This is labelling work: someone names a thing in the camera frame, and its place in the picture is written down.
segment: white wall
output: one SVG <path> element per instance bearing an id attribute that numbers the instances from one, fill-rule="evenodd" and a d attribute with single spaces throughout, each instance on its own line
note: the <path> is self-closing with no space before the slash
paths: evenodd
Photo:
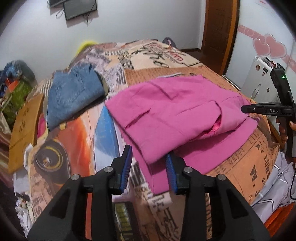
<path id="1" fill-rule="evenodd" d="M 46 0 L 27 0 L 0 36 L 0 69 L 11 60 L 22 59 L 41 81 L 66 68 L 85 40 L 162 41 L 171 37 L 180 49 L 197 48 L 202 1 L 97 0 L 99 16 L 87 26 L 82 17 L 69 22 L 64 16 L 56 19 Z"/>
<path id="2" fill-rule="evenodd" d="M 259 0 L 240 0 L 239 24 L 246 26 L 261 35 L 271 34 L 276 41 L 282 42 L 291 54 L 293 36 L 281 18 L 270 6 L 257 4 Z M 253 39 L 238 32 L 226 77 L 242 87 L 250 70 L 253 58 L 257 55 Z M 282 59 L 272 59 L 284 68 L 287 64 Z"/>
<path id="3" fill-rule="evenodd" d="M 205 10 L 206 10 L 206 0 L 200 0 L 200 29 L 199 29 L 199 37 L 197 42 L 197 47 L 202 49 L 202 39 L 205 29 Z"/>
<path id="4" fill-rule="evenodd" d="M 293 44 L 293 50 L 291 53 L 291 57 L 293 60 L 296 60 L 296 42 L 295 41 Z M 296 73 L 295 73 L 295 71 L 292 70 L 290 65 L 286 69 L 286 76 L 287 76 L 287 80 L 289 81 L 289 85 L 291 88 L 291 92 L 292 92 L 294 101 L 296 102 Z"/>

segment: cardboard box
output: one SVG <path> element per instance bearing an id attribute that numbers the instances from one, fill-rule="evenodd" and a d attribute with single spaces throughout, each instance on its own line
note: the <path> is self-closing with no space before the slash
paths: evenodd
<path id="1" fill-rule="evenodd" d="M 28 144 L 36 145 L 37 125 L 42 104 L 43 94 L 39 94 L 20 109 L 17 114 L 9 145 L 9 173 L 14 173 L 23 166 L 24 150 Z"/>

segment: hand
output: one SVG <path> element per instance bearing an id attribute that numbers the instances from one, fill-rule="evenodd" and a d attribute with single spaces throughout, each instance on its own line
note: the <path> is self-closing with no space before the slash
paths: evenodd
<path id="1" fill-rule="evenodd" d="M 276 119 L 276 123 L 279 123 L 279 132 L 281 133 L 281 140 L 284 144 L 286 144 L 288 136 L 286 133 L 285 128 L 283 127 L 282 123 L 280 122 L 280 119 Z M 292 121 L 289 122 L 289 126 L 292 128 L 292 130 L 296 131 L 296 124 Z"/>

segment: tv screen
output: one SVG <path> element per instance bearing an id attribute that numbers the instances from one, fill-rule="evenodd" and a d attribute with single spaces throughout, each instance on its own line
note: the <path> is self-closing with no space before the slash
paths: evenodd
<path id="1" fill-rule="evenodd" d="M 49 7 L 55 7 L 59 4 L 66 2 L 67 0 L 49 0 Z"/>
<path id="2" fill-rule="evenodd" d="M 66 20 L 97 10 L 96 0 L 68 0 L 64 3 Z"/>

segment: door frame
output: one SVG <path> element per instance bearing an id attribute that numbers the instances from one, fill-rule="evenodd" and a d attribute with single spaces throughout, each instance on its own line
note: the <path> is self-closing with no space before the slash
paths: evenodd
<path id="1" fill-rule="evenodd" d="M 207 24 L 208 24 L 208 13 L 209 13 L 209 1 L 206 0 L 206 8 L 205 8 L 205 28 L 202 38 L 202 48 L 205 46 L 205 36 L 207 33 Z M 240 6 L 240 0 L 232 0 L 232 13 L 231 13 L 231 24 L 230 24 L 230 30 L 229 30 L 229 38 L 224 54 L 224 58 L 221 64 L 221 68 L 219 71 L 219 75 L 224 75 L 227 71 L 230 58 L 232 55 L 235 39 L 237 36 L 237 28 L 239 24 L 239 6 Z"/>

